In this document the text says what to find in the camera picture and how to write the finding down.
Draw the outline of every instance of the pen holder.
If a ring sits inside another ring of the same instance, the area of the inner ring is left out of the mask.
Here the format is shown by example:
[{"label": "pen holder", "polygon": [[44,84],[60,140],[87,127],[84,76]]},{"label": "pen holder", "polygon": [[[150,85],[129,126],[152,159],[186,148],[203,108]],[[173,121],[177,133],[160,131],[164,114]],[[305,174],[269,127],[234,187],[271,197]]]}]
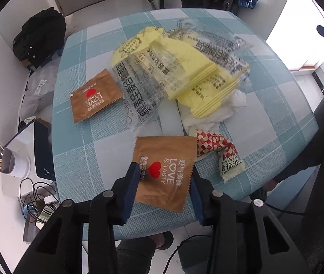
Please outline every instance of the pen holder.
[{"label": "pen holder", "polygon": [[0,147],[1,173],[9,174],[15,177],[25,179],[30,172],[30,159],[24,155],[19,154],[11,149]]}]

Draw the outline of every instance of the black baseboard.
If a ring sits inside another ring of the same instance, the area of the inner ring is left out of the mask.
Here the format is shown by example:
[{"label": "black baseboard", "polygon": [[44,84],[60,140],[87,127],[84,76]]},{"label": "black baseboard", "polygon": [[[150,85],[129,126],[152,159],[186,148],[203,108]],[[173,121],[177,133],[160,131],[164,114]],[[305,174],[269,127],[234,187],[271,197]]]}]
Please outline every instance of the black baseboard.
[{"label": "black baseboard", "polygon": [[324,96],[324,86],[323,86],[322,82],[320,81],[320,79],[319,79],[317,73],[314,71],[314,72],[312,73],[312,76],[313,76],[315,82],[318,84],[319,89],[322,91],[323,96]]}]

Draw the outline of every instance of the table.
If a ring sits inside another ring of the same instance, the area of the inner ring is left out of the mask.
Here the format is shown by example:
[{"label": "table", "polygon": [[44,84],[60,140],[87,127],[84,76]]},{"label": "table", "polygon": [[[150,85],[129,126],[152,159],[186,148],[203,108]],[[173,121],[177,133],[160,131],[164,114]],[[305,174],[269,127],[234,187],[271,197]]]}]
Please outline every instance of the table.
[{"label": "table", "polygon": [[[65,44],[52,113],[54,168],[61,200],[85,201],[111,188],[115,179],[125,175],[135,141],[125,125],[122,100],[74,124],[70,93],[104,68],[111,69],[113,50],[144,27],[169,30],[179,19],[189,17],[254,44],[238,53],[252,64],[251,85],[240,88],[247,96],[247,107],[219,127],[235,144],[246,171],[223,184],[218,157],[212,154],[196,163],[201,177],[233,199],[242,199],[282,171],[311,140],[318,126],[301,89],[277,55],[239,18],[212,9],[136,13],[84,29]],[[150,135],[158,135],[158,131],[153,128]],[[115,144],[115,139],[123,142]],[[189,197],[181,214],[136,202],[126,225],[114,227],[115,239],[156,234],[195,220]]]}]

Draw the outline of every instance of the black jacket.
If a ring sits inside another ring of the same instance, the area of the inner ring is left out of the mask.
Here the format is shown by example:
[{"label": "black jacket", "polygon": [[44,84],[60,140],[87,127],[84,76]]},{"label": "black jacket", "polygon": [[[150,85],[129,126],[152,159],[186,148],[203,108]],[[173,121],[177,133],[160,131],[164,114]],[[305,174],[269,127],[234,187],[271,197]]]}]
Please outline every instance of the black jacket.
[{"label": "black jacket", "polygon": [[53,51],[63,47],[65,33],[65,18],[53,7],[42,10],[24,23],[12,51],[20,61],[28,59],[38,68]]}]

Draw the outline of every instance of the red and white checkered wrapper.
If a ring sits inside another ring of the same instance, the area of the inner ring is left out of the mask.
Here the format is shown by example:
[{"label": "red and white checkered wrapper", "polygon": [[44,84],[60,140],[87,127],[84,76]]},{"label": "red and white checkered wrapper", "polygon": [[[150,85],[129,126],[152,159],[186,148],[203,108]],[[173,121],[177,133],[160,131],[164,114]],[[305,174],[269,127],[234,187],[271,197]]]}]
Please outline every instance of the red and white checkered wrapper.
[{"label": "red and white checkered wrapper", "polygon": [[219,133],[196,130],[197,157],[210,152],[219,152],[220,176],[227,182],[234,176],[245,171],[245,163],[239,159],[234,144]]}]

